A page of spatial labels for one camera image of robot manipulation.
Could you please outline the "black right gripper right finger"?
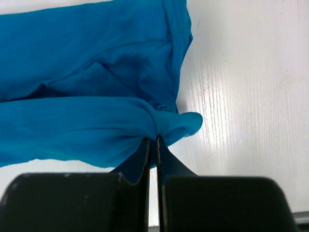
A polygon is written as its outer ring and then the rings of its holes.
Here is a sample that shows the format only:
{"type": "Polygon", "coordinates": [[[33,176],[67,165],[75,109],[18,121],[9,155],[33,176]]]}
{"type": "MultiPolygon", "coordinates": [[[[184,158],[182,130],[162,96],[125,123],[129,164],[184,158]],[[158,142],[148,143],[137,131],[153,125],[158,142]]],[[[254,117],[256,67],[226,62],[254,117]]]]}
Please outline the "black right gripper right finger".
{"type": "Polygon", "coordinates": [[[162,232],[296,232],[279,185],[267,177],[199,176],[156,140],[162,232]]]}

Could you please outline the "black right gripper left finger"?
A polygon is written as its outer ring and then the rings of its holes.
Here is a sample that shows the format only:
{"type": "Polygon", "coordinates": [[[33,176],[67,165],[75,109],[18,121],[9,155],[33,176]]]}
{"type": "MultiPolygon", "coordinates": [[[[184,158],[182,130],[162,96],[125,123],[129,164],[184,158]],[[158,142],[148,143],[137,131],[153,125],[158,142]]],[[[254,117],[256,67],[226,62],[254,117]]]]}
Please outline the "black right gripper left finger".
{"type": "Polygon", "coordinates": [[[108,173],[28,173],[0,202],[3,232],[145,232],[151,144],[108,173]]]}

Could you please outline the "blue t shirt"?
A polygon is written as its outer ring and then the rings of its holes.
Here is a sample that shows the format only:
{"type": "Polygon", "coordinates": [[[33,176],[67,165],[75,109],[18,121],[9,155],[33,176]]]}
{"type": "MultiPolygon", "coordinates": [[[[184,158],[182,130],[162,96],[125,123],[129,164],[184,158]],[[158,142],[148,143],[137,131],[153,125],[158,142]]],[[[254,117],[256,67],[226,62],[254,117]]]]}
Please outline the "blue t shirt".
{"type": "Polygon", "coordinates": [[[112,0],[0,17],[0,164],[115,167],[141,141],[195,134],[180,114],[184,0],[112,0]]]}

